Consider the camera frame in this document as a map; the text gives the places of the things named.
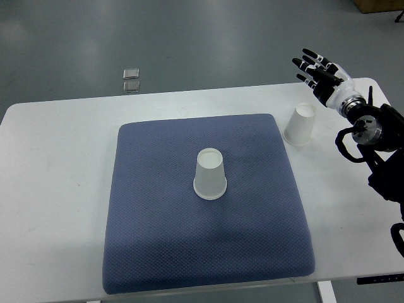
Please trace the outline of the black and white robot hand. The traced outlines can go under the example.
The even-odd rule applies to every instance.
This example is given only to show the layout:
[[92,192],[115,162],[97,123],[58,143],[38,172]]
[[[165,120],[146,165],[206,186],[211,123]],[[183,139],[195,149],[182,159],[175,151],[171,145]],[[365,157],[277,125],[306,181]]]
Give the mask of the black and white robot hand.
[[325,107],[347,115],[349,105],[363,104],[365,98],[355,90],[355,83],[338,64],[309,49],[303,49],[301,58],[292,63],[301,71],[297,78],[305,83]]

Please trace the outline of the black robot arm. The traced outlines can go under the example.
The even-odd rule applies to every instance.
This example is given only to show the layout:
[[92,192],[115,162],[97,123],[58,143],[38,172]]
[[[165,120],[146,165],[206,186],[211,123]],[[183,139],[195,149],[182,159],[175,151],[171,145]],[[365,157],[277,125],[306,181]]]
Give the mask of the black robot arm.
[[[338,151],[353,163],[366,163],[371,170],[368,185],[385,200],[397,202],[403,213],[403,116],[392,106],[373,106],[372,87],[368,101],[362,97],[349,103],[343,113],[351,127],[339,131]],[[351,134],[362,155],[355,158],[343,139]]]

